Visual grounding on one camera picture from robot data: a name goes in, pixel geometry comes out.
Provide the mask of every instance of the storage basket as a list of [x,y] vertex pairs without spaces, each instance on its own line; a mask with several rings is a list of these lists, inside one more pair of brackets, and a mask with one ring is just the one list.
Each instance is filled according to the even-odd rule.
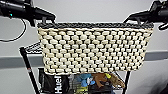
[[137,70],[153,24],[39,23],[44,71],[51,75]]

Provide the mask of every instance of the wall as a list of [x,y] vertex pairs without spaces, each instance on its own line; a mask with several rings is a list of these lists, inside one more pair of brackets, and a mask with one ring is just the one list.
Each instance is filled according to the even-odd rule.
[[[153,0],[34,0],[34,5],[56,14],[56,22],[123,22],[132,13],[148,10],[152,2]],[[22,22],[18,19],[1,17],[0,21],[0,39],[15,38],[23,30]],[[10,43],[0,42],[0,59],[19,58],[19,47],[38,42],[37,28],[30,27],[28,21],[26,23],[27,31],[21,39]],[[148,52],[168,49],[168,32],[159,31],[158,25],[155,24]],[[168,82],[167,66],[167,60],[145,61],[140,70],[131,72],[126,94],[158,94]],[[37,67],[33,69],[37,78]],[[125,72],[119,74],[124,79]],[[25,68],[2,68],[0,75],[0,94],[34,93]]]

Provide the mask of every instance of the metal bar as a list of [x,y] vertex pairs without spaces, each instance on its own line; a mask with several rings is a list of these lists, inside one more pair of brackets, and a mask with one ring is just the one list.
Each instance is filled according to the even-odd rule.
[[126,79],[125,79],[125,88],[123,89],[122,94],[125,94],[125,92],[126,92],[126,90],[127,90],[127,84],[128,84],[128,80],[129,80],[130,73],[131,73],[131,71],[127,71]]
[[24,62],[25,62],[25,65],[27,67],[27,71],[29,73],[29,76],[30,76],[31,82],[33,84],[34,90],[35,90],[36,94],[40,94],[40,92],[38,91],[38,87],[37,87],[37,84],[36,84],[36,81],[35,81],[35,78],[34,78],[30,63],[29,63],[29,60],[27,58],[26,50],[25,50],[24,47],[20,48],[20,53],[21,53],[21,55],[22,55],[22,57],[24,59]]

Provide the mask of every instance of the woven basket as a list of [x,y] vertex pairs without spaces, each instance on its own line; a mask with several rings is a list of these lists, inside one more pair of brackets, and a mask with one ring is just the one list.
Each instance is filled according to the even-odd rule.
[[153,24],[38,24],[44,71],[51,75],[137,70]]

